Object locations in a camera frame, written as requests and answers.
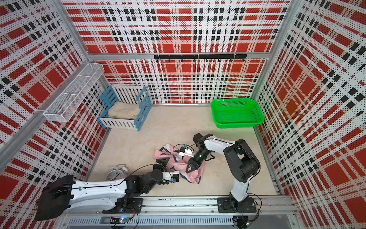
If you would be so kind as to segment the pink shark print shorts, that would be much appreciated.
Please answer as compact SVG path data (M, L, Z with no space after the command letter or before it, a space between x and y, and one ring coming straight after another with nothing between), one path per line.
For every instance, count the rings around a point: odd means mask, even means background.
M168 158L169 161L167 162L166 167L169 170L178 171L181 177L187 180L189 183L193 184L201 183L205 171L205 162L202 163L202 165L198 170L186 173L185 171L188 165L188 161L189 159L191 159L191 157L179 155L177 147L174 147L173 145L170 144L166 144L161 149L156 150L153 158L154 160Z

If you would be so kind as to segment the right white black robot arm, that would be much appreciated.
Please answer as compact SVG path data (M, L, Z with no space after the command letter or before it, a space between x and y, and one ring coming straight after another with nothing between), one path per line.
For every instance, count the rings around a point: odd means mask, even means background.
M222 154L234 177L230 197L238 204L249 200L249 185L251 180L259 174L261 164L246 141L243 139L228 141L213 134L203 136L197 133L193 137L193 142L198 151L189 159L185 172L189 174L198 170L207 156L212 153Z

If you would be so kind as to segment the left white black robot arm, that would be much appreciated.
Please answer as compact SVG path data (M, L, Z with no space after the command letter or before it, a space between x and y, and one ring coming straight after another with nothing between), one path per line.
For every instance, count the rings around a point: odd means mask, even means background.
M103 214L141 213L142 194L148 194L157 185L177 183L180 174L170 171L168 159L158 159L152 171L125 178L86 182L72 175L48 183L37 200L36 221L51 220L64 213L97 211Z

